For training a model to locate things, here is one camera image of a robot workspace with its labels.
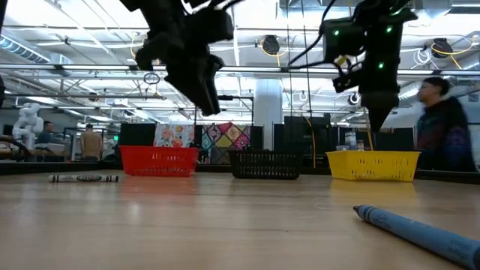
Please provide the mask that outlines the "blue crayon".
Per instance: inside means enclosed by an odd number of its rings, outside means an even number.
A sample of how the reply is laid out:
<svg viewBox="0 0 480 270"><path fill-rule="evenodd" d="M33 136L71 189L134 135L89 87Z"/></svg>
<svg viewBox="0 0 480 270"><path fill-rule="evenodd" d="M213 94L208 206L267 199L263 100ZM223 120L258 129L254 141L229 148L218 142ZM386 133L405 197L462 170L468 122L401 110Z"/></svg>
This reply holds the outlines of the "blue crayon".
<svg viewBox="0 0 480 270"><path fill-rule="evenodd" d="M364 222L468 270L480 270L480 241L372 205L356 205L352 209Z"/></svg>

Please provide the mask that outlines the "yellow plastic basket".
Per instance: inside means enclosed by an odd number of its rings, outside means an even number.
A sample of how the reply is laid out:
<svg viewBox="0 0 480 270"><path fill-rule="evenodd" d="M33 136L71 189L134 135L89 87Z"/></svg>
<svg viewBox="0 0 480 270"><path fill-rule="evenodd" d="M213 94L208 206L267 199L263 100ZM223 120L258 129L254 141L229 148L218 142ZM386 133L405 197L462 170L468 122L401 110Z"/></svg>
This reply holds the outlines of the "yellow plastic basket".
<svg viewBox="0 0 480 270"><path fill-rule="evenodd" d="M417 151L330 151L327 158L335 179L349 181L412 182Z"/></svg>

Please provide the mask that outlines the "grey ventilation duct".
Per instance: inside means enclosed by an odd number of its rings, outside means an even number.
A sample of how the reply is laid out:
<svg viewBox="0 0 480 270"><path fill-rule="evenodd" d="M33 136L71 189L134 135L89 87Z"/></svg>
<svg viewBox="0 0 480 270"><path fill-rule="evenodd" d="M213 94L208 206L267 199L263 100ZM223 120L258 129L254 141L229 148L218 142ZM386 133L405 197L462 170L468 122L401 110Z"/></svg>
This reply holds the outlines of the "grey ventilation duct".
<svg viewBox="0 0 480 270"><path fill-rule="evenodd" d="M48 64L50 59L17 41L0 34L0 48L36 64Z"/></svg>
<svg viewBox="0 0 480 270"><path fill-rule="evenodd" d="M444 75L443 79L449 82L449 92L445 96L462 98L469 95L480 95L480 73L467 75ZM406 84L400 89L400 107L411 107L418 101L417 93L422 81Z"/></svg>

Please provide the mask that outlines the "black partition panel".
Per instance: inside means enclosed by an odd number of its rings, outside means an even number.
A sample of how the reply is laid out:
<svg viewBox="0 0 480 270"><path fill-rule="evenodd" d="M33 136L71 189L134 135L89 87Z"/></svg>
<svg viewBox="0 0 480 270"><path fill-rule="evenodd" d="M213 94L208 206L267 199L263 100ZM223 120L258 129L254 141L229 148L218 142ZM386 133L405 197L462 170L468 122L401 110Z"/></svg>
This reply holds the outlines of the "black partition panel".
<svg viewBox="0 0 480 270"><path fill-rule="evenodd" d="M151 148L154 144L156 124L152 123L123 123L119 134L118 147L121 146L145 146ZM153 154L143 149L140 154L135 157L124 154L120 151L122 163L125 160L136 160L140 158L142 161L149 161Z"/></svg>
<svg viewBox="0 0 480 270"><path fill-rule="evenodd" d="M345 133L349 131L356 132L357 149L356 150L376 150L376 151L412 151L415 146L414 131L408 128L384 128L378 132L368 133L364 128L334 127L334 142L337 146L349 146L345 143Z"/></svg>

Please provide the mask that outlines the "person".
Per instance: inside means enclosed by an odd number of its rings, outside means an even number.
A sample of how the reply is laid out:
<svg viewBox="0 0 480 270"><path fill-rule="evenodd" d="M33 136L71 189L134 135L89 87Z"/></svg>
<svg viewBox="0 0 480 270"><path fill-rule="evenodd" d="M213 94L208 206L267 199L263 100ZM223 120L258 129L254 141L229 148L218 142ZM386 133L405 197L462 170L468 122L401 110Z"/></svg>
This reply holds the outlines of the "person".
<svg viewBox="0 0 480 270"><path fill-rule="evenodd" d="M37 144L49 144L53 141L54 125L51 121L45 121L43 123L43 130L38 134Z"/></svg>
<svg viewBox="0 0 480 270"><path fill-rule="evenodd" d="M423 80L417 97L424 112L417 121L419 170L475 173L467 115L460 101L447 94L450 83L442 77Z"/></svg>
<svg viewBox="0 0 480 270"><path fill-rule="evenodd" d="M94 132L92 124L85 126L85 132L80 135L82 161L99 161L103 150L103 140L99 133Z"/></svg>

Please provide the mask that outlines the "black cabinet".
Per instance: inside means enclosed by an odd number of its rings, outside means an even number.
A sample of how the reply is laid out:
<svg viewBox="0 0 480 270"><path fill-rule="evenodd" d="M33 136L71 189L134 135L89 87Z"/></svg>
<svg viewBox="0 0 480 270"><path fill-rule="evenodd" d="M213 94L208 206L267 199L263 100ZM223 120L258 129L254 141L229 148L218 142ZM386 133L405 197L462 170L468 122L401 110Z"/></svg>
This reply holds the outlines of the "black cabinet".
<svg viewBox="0 0 480 270"><path fill-rule="evenodd" d="M274 150L303 154L304 167L327 167L331 150L330 115L308 118L285 116L274 124Z"/></svg>

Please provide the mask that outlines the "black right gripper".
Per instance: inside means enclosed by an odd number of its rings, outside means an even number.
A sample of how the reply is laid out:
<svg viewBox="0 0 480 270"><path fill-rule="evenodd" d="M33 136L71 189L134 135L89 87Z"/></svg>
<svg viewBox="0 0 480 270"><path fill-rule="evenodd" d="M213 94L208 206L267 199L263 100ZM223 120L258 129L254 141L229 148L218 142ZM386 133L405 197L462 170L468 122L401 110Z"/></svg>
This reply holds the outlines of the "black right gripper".
<svg viewBox="0 0 480 270"><path fill-rule="evenodd" d="M397 70L388 65L373 65L362 71L361 105L369 109L370 129L378 132L392 108L399 104Z"/></svg>

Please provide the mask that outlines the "black plastic basket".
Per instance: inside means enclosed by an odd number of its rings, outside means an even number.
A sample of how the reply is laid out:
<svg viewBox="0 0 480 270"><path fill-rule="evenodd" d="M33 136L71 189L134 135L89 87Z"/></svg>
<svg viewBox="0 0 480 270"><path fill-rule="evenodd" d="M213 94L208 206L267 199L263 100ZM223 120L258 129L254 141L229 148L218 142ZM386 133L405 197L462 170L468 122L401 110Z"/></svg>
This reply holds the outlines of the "black plastic basket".
<svg viewBox="0 0 480 270"><path fill-rule="evenodd" d="M290 151L230 150L232 175L237 179L295 180L303 154Z"/></svg>

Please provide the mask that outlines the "colourful patchwork quilt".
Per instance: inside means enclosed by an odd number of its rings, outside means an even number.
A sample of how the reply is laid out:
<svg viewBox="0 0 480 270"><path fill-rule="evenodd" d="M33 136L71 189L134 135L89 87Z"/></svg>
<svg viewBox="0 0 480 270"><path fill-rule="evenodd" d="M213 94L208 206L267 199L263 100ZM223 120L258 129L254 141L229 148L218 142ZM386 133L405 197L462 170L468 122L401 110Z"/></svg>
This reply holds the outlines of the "colourful patchwork quilt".
<svg viewBox="0 0 480 270"><path fill-rule="evenodd" d="M229 151L244 150L251 141L251 126L232 122L202 126L201 163L230 164Z"/></svg>

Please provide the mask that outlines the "floral cloth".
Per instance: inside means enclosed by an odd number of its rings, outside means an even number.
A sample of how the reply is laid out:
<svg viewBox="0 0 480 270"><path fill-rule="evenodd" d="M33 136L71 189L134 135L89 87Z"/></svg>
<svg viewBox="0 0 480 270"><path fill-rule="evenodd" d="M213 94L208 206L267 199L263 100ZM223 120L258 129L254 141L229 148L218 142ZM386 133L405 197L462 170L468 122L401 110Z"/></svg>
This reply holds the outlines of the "floral cloth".
<svg viewBox="0 0 480 270"><path fill-rule="evenodd" d="M194 126L190 124L156 124L154 146L186 148L194 142Z"/></svg>

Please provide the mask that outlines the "white pillar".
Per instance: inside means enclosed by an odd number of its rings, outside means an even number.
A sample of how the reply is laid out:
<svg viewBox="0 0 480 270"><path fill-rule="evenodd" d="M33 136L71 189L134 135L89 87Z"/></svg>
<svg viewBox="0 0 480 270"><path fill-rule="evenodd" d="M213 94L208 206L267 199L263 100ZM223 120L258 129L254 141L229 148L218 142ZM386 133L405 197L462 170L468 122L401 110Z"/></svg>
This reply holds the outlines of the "white pillar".
<svg viewBox="0 0 480 270"><path fill-rule="evenodd" d="M279 79L258 79L254 92L253 121L263 127L263 148L274 149L274 124L283 121L283 86Z"/></svg>

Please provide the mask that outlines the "black stand frame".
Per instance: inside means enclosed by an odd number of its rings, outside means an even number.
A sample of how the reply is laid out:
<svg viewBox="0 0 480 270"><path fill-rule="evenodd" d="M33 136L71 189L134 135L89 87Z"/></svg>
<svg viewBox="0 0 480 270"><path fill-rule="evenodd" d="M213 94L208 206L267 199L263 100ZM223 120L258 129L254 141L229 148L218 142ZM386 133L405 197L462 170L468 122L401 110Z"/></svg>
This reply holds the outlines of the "black stand frame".
<svg viewBox="0 0 480 270"><path fill-rule="evenodd" d="M233 122L244 122L248 123L249 125L253 126L254 125L254 97L249 97L249 96L235 96L235 95L228 95L228 94L222 94L218 97L219 101L226 102L226 105L220 106L220 110L222 112L228 112L228 113L249 113L250 114L250 119L249 120L241 120L240 118L234 118L232 121ZM230 103L233 101L238 101L239 106L238 107L233 107L230 106Z"/></svg>

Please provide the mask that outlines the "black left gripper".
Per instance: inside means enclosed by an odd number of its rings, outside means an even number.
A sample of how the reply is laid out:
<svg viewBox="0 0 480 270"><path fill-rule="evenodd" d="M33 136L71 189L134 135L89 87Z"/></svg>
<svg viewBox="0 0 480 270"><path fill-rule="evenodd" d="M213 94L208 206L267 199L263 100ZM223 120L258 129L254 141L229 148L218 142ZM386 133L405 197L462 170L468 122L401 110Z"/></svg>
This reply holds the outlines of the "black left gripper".
<svg viewBox="0 0 480 270"><path fill-rule="evenodd" d="M204 116L210 115L210 100L213 114L221 109L215 87L215 74L224 66L224 61L212 55L209 45L224 39L222 31L193 31L180 34L175 31L160 31L148 35L147 41L137 51L135 60L140 70L151 71L153 61L159 60L167 67L166 81L199 107ZM175 76L190 72L197 79Z"/></svg>

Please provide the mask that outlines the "grey crayon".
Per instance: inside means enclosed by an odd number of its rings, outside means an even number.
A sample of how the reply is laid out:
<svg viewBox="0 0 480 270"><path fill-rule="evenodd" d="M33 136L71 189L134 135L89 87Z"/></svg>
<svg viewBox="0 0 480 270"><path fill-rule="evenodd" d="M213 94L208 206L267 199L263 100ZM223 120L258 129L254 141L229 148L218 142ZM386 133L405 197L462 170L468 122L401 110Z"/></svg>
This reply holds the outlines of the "grey crayon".
<svg viewBox="0 0 480 270"><path fill-rule="evenodd" d="M118 175L50 175L51 182L118 182Z"/></svg>

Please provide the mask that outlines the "red plastic basket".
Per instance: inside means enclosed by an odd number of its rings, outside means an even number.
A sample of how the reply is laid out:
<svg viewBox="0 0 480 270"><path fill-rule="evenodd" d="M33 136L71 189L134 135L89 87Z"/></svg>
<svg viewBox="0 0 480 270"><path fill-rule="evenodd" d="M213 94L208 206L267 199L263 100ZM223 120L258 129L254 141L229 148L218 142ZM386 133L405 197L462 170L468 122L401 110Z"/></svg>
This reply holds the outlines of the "red plastic basket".
<svg viewBox="0 0 480 270"><path fill-rule="evenodd" d="M120 145L123 170L130 176L192 176L198 148Z"/></svg>

